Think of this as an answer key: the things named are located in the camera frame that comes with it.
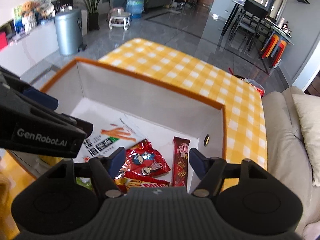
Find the red Mimi fries snack bag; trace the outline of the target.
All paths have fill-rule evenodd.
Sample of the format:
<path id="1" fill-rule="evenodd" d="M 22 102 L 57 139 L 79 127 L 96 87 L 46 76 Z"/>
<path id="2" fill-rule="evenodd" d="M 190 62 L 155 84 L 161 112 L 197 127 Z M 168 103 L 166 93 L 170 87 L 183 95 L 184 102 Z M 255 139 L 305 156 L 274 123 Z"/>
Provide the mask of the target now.
<path id="1" fill-rule="evenodd" d="M 128 193 L 133 187 L 170 187 L 171 183 L 153 177 L 144 177 L 132 172 L 126 172 L 114 179 L 117 187 L 123 193 Z"/>

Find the beige sofa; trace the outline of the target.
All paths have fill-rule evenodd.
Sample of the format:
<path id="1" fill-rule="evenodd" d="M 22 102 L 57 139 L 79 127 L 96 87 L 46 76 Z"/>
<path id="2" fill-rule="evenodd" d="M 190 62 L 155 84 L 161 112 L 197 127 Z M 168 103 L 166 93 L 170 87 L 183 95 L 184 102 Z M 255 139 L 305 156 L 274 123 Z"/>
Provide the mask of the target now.
<path id="1" fill-rule="evenodd" d="M 292 86 L 263 97 L 267 138 L 267 169 L 301 200 L 303 214 L 296 233 L 308 238 L 305 229 L 319 222 L 319 187 L 312 184 L 312 167 L 300 129 L 293 95 L 304 95 Z"/>

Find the black dining chair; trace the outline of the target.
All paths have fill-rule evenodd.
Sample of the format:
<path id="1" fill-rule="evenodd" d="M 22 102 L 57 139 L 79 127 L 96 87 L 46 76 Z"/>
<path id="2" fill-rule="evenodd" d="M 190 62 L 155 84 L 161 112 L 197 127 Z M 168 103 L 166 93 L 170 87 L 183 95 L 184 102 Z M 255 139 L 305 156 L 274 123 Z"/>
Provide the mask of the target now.
<path id="1" fill-rule="evenodd" d="M 259 27 L 263 19 L 268 16 L 268 10 L 254 0 L 245 0 L 240 16 L 232 26 L 229 40 L 231 41 L 240 27 L 245 29 L 250 36 L 247 41 L 248 51 L 251 50 L 254 39 L 259 32 Z"/>

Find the small white stool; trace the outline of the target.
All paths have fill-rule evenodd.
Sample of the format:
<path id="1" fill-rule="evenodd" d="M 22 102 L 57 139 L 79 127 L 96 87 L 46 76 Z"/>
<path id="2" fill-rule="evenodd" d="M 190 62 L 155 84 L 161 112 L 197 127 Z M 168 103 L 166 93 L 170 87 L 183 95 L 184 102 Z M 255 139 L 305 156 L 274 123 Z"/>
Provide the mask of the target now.
<path id="1" fill-rule="evenodd" d="M 108 27 L 112 30 L 114 27 L 123 28 L 127 31 L 131 24 L 131 14 L 124 8 L 113 8 L 108 14 Z"/>

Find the orange cardboard storage box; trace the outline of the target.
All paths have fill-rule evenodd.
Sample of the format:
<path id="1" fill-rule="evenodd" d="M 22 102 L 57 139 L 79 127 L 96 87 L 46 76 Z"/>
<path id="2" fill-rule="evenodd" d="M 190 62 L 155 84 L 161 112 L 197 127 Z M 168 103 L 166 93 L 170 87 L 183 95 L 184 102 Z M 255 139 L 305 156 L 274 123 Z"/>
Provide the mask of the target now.
<path id="1" fill-rule="evenodd" d="M 189 139 L 189 151 L 207 158 L 226 154 L 224 105 L 148 76 L 76 59 L 39 91 L 58 100 L 52 111 L 91 124 L 88 137 L 95 126 L 127 116 L 169 164 L 159 178 L 172 180 L 174 137 Z M 199 182 L 188 159 L 188 192 Z"/>

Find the dark red chocolate bar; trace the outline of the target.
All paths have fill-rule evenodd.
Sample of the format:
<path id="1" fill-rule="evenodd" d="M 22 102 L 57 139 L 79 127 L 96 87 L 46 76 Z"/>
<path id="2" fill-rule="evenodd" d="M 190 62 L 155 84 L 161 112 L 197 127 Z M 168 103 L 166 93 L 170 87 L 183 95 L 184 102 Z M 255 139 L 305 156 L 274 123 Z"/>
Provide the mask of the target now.
<path id="1" fill-rule="evenodd" d="M 187 187 L 189 139 L 174 137 L 174 156 L 172 163 L 172 186 Z"/>

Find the cream cushion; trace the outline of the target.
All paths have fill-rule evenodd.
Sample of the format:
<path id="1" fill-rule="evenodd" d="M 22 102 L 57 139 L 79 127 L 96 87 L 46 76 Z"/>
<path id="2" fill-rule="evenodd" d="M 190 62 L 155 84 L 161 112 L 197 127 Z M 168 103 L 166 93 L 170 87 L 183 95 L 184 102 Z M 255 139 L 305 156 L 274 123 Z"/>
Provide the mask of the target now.
<path id="1" fill-rule="evenodd" d="M 292 98 L 312 167 L 313 186 L 319 187 L 319 97 L 293 94 Z"/>

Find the yellow checkered tablecloth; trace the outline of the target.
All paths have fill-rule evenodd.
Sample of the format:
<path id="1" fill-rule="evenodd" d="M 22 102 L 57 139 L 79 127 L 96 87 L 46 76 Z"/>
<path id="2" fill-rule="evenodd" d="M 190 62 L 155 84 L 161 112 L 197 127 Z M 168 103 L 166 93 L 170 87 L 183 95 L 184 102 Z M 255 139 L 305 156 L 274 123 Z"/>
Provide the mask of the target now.
<path id="1" fill-rule="evenodd" d="M 99 59 L 100 63 L 148 76 L 186 89 L 226 110 L 226 159 L 239 163 L 251 158 L 267 167 L 267 143 L 263 104 L 250 84 L 164 45 L 134 38 Z"/>

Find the white noodle snack bag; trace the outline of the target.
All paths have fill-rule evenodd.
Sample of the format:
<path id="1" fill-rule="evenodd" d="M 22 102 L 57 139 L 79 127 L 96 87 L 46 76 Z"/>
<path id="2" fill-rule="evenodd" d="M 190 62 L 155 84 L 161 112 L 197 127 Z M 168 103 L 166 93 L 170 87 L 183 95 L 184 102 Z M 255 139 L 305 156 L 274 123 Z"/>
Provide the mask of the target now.
<path id="1" fill-rule="evenodd" d="M 114 122 L 103 122 L 95 126 L 73 160 L 76 163 L 87 163 L 94 157 L 108 157 L 118 148 L 127 150 L 144 139 L 140 129 L 127 116 L 123 116 Z"/>

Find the red bag on floor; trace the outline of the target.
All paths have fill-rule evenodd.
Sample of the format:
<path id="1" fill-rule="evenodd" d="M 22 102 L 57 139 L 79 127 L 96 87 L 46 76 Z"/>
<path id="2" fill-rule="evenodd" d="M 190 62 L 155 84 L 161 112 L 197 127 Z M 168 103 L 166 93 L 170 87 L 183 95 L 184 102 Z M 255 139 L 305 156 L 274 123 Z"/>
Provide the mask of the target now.
<path id="1" fill-rule="evenodd" d="M 260 94 L 261 98 L 264 96 L 265 90 L 257 81 L 252 80 L 252 79 L 248 79 L 248 78 L 245 78 L 244 81 L 246 83 L 249 83 L 252 87 L 254 87 L 255 90 Z"/>

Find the grey metal trash can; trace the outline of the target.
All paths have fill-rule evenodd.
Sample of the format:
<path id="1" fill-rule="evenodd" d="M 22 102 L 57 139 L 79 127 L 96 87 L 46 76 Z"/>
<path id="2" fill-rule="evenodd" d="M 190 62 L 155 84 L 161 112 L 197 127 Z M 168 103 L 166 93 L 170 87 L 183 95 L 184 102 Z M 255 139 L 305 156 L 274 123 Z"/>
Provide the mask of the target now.
<path id="1" fill-rule="evenodd" d="M 77 54 L 86 49 L 82 36 L 81 10 L 59 12 L 54 18 L 59 52 L 62 56 Z"/>

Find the blue water jug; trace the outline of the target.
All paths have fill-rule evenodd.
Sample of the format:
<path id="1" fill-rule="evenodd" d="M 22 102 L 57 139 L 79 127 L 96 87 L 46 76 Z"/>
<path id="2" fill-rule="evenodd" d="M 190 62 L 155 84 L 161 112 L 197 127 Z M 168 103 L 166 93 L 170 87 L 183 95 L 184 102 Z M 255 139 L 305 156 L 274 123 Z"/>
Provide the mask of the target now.
<path id="1" fill-rule="evenodd" d="M 141 18 L 144 11 L 144 0 L 127 0 L 126 11 L 132 18 Z"/>

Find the stacked red orange stools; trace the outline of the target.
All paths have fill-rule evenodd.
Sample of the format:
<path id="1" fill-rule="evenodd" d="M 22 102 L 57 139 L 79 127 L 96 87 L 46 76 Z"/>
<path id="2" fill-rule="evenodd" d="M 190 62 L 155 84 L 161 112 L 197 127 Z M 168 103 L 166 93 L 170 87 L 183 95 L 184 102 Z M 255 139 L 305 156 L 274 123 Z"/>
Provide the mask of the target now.
<path id="1" fill-rule="evenodd" d="M 282 36 L 272 34 L 262 48 L 261 59 L 270 59 L 270 68 L 276 68 L 286 47 L 287 41 Z"/>

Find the red cartoon snack bag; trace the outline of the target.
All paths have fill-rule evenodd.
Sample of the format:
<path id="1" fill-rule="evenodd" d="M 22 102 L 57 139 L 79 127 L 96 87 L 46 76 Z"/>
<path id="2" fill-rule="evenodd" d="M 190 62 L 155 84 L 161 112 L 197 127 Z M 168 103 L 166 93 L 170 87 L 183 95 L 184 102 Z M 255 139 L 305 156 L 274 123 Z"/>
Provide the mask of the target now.
<path id="1" fill-rule="evenodd" d="M 158 177 L 170 171 L 170 167 L 159 151 L 153 148 L 147 139 L 126 150 L 125 163 L 116 179 L 125 177 L 126 173 L 143 177 Z"/>

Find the green snack packet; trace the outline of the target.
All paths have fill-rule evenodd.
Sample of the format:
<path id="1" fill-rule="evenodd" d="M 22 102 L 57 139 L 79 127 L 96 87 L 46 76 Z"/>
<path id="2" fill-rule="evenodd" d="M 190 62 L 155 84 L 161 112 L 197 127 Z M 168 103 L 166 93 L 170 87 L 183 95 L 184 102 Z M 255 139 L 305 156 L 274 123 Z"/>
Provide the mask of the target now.
<path id="1" fill-rule="evenodd" d="M 86 189 L 93 191 L 93 186 L 89 178 L 76 178 L 76 183 L 80 186 L 85 187 Z"/>

